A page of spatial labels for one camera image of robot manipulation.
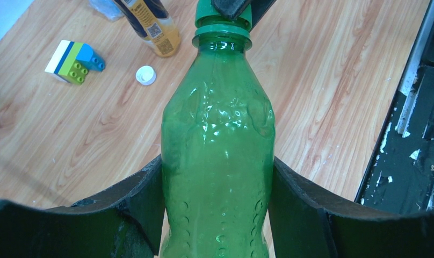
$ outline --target black object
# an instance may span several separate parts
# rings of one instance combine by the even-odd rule
[[[434,257],[434,211],[400,216],[334,195],[275,159],[277,258]],[[71,207],[0,200],[0,257],[153,257],[163,223],[161,159]]]
[[[434,0],[356,201],[398,214],[434,207]]]
[[[252,28],[254,28],[275,1],[276,0],[211,0],[211,4],[225,18],[230,20],[237,19],[244,9],[251,4]]]
[[[0,257],[153,257],[164,216],[160,157],[71,207],[0,200]]]
[[[409,216],[344,199],[276,158],[269,217],[276,257],[434,257],[434,211]]]

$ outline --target lego duplo brick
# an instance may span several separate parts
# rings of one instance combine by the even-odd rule
[[[62,59],[63,62],[61,63],[61,66],[58,67],[59,71],[57,74],[62,78],[65,78],[68,82],[82,84],[89,72],[87,68],[85,68],[79,61],[76,60],[83,43],[71,42],[70,45],[70,51],[68,52],[67,56]]]
[[[53,56],[51,57],[51,60],[49,61],[48,65],[46,66],[45,72],[52,74],[56,79],[64,82],[69,82],[65,78],[62,78],[60,75],[56,73],[57,69],[60,69],[61,61],[62,59],[65,60],[68,53],[71,50],[72,45],[71,41],[69,40],[61,40],[58,47],[56,48],[56,51],[54,52]]]
[[[83,44],[76,60],[89,70],[103,71],[106,67],[105,60],[88,44]]]

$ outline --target wooden table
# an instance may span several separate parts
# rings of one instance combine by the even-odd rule
[[[125,19],[111,23],[80,0],[35,0],[2,39],[0,198],[70,205],[160,153],[163,108],[196,55],[196,1],[163,2],[183,37],[168,59]],[[278,157],[354,198],[428,2],[274,4],[252,32],[247,57],[276,113]],[[61,39],[90,44],[107,68],[79,87],[56,81],[44,69]],[[146,64],[158,76],[148,87],[135,80]]]

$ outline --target peeling paint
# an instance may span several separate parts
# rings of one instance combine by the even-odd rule
[[[416,82],[415,78],[416,78],[416,72],[406,74],[405,79],[404,79],[404,83],[402,83],[402,85],[400,86],[399,91],[402,94],[404,94],[405,96],[408,96],[408,94],[411,91],[411,87]]]
[[[433,194],[434,194],[434,184],[433,184],[431,196],[429,197],[428,206],[426,207],[427,211],[430,211],[433,208]]]
[[[417,160],[419,155],[419,149],[415,150],[412,154],[410,154],[410,158]]]
[[[417,92],[409,92],[406,95],[407,99],[405,100],[399,121],[397,122],[397,126],[396,126],[397,133],[401,134],[403,138],[410,136],[410,133],[408,132],[407,129],[410,123],[411,115],[413,114],[413,111],[416,106],[416,100],[418,99],[418,93],[420,89],[421,86],[419,87]]]
[[[391,122],[389,122],[389,124],[386,128],[386,131],[385,131],[385,135],[383,135],[383,141],[381,142],[381,146],[380,146],[380,152],[381,153],[385,153],[383,148],[386,146],[386,139],[388,138],[389,131],[391,131]]]
[[[378,160],[380,159],[380,154],[378,154],[376,157],[375,157],[375,164],[374,164],[374,167],[376,167],[377,165],[378,165]]]
[[[380,184],[380,179],[381,179],[381,173],[382,173],[382,171],[380,171],[380,175],[378,176],[378,179],[377,179],[377,184],[375,185],[375,187],[377,188],[378,187],[378,185]]]

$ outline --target green plastic bottle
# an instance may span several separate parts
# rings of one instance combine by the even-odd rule
[[[170,232],[161,258],[269,257],[275,122],[250,68],[250,6],[237,21],[198,2],[198,55],[165,107],[163,192]]]

